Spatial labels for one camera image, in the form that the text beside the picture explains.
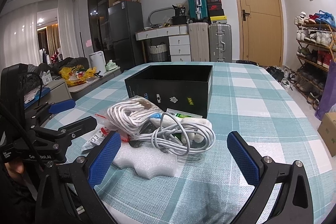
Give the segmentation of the person's left hand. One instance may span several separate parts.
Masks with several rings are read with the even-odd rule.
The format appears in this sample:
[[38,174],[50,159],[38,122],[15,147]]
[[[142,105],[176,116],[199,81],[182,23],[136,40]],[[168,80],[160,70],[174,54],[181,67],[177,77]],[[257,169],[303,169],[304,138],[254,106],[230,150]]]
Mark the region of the person's left hand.
[[13,180],[17,182],[23,181],[24,165],[21,161],[6,162],[5,166]]

